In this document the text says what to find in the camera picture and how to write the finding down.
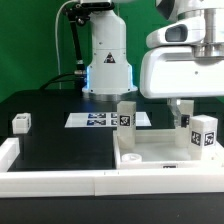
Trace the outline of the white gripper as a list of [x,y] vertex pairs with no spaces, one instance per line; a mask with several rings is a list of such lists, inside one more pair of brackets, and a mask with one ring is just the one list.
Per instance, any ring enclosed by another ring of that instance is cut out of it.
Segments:
[[168,98],[175,127],[186,127],[177,98],[224,96],[224,23],[182,19],[150,33],[144,55],[140,92]]

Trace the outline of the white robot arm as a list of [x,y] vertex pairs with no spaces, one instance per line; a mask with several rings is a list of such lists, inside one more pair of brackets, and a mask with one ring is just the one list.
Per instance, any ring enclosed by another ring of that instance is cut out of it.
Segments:
[[126,59],[126,25],[111,8],[121,1],[81,0],[90,11],[93,52],[84,95],[116,100],[138,90],[165,98],[174,124],[186,126],[181,98],[224,96],[224,0],[154,0],[171,24],[147,36],[137,87]]

